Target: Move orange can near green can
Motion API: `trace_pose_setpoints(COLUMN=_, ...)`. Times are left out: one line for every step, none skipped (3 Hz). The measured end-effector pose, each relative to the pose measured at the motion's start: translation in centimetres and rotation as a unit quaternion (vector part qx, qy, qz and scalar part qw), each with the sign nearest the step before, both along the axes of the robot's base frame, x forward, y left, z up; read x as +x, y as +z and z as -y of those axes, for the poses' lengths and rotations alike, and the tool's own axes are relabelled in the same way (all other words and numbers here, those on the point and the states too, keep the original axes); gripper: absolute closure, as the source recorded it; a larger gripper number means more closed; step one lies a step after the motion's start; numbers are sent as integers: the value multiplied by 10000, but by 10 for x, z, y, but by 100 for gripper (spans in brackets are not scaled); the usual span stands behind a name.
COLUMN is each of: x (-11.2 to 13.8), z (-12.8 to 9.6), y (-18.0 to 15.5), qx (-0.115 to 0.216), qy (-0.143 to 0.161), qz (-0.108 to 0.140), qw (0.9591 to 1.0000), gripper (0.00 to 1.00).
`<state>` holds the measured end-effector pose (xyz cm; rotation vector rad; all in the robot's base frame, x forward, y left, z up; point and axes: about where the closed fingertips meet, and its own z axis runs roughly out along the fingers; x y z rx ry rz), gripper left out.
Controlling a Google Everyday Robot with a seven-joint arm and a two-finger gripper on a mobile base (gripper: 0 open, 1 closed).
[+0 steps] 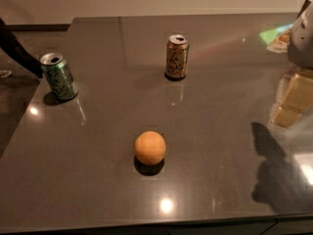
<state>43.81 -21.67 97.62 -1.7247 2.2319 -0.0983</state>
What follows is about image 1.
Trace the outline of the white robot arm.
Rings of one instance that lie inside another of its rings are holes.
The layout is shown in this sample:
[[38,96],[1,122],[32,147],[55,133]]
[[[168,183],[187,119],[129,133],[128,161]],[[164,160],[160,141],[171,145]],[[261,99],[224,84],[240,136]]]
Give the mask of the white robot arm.
[[288,128],[313,106],[313,0],[305,0],[295,22],[267,46],[274,53],[287,53],[296,71],[280,81],[274,124]]

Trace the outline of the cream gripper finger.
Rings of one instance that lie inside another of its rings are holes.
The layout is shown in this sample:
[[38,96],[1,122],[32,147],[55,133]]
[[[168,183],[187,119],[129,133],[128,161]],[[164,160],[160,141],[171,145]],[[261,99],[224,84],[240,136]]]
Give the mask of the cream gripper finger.
[[300,73],[284,74],[276,100],[280,109],[304,113],[313,105],[313,79]]
[[300,119],[300,117],[300,112],[277,104],[273,106],[270,113],[271,122],[285,128],[294,125]]

